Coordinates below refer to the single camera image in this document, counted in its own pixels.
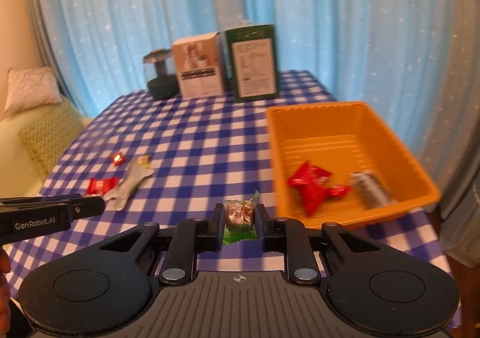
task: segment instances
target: table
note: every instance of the table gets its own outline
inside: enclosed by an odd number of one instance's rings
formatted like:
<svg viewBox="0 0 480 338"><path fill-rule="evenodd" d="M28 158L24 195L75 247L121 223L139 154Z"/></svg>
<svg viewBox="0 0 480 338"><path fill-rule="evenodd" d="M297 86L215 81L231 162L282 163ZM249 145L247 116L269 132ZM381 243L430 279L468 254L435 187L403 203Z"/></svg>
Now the table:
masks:
<svg viewBox="0 0 480 338"><path fill-rule="evenodd" d="M161 227L188 217L207 217L224 199L250 198L274 214L272 169L264 111L276 104L334 101L307 71L281 74L281 97L236 104L227 94L182 101L157 101L144 91L119 97L85 128L66 149L41 194L85 192L90 177L122 177L126 165L110 161L113 152L128 158L150 154L155 170L123 211L105 211L82 219L71 230L17 242L10 253L12 273L7 278L13 296L32 269L72 253L132 226L155 221ZM450 272L438 239L423 210L381 224L358 229ZM219 253L199 255L202 270L283 270L278 253L262 254L256 241L224 246ZM459 313L454 323L459 324Z"/></svg>

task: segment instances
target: box with product photo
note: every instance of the box with product photo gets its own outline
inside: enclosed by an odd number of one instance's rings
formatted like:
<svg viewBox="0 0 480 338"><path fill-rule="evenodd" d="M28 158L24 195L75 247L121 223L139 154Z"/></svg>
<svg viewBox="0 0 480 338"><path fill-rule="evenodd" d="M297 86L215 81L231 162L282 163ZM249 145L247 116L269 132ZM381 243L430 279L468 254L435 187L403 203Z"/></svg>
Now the box with product photo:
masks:
<svg viewBox="0 0 480 338"><path fill-rule="evenodd" d="M274 26L228 29L225 37L236 101L278 98L280 87Z"/></svg>
<svg viewBox="0 0 480 338"><path fill-rule="evenodd" d="M184 37L172 44L184 100L225 94L225 67L217 32Z"/></svg>

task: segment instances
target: metal screw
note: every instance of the metal screw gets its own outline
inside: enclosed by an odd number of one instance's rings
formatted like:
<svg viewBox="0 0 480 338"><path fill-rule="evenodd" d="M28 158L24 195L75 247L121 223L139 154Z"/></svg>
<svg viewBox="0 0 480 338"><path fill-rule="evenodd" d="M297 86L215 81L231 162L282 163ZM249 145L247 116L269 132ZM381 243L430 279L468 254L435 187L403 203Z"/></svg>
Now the metal screw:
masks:
<svg viewBox="0 0 480 338"><path fill-rule="evenodd" d="M295 270L293 275L299 280L313 280L317 276L317 272L309 268L301 268Z"/></svg>
<svg viewBox="0 0 480 338"><path fill-rule="evenodd" d="M182 269L173 267L173 268L167 269L162 274L167 280L180 280L181 278L185 277L186 273Z"/></svg>

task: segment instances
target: white label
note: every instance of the white label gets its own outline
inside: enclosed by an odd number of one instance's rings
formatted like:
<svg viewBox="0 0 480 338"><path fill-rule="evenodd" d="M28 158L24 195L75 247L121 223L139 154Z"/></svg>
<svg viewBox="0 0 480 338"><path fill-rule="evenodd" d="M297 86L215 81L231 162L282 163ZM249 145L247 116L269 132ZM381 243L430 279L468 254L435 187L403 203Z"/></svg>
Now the white label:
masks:
<svg viewBox="0 0 480 338"><path fill-rule="evenodd" d="M273 94L277 91L272 39L235 42L232 50L240 97Z"/></svg>
<svg viewBox="0 0 480 338"><path fill-rule="evenodd" d="M217 66L181 71L177 73L177 79L184 100L224 94L222 75Z"/></svg>

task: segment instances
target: orange plastic bin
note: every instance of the orange plastic bin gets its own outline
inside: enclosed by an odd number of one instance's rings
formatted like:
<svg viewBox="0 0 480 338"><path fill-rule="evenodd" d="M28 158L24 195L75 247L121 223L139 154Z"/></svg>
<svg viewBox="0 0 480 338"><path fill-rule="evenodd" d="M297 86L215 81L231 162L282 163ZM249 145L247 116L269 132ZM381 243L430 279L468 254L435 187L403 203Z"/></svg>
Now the orange plastic bin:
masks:
<svg viewBox="0 0 480 338"><path fill-rule="evenodd" d="M275 106L266 111L277 216L323 222L374 223L435 203L440 193L422 166L385 122L364 102ZM309 160L333 172L326 186L348 184L350 173L372 170L397 203L368 209L354 188L342 199L326 200L312 217L287 179Z"/></svg>

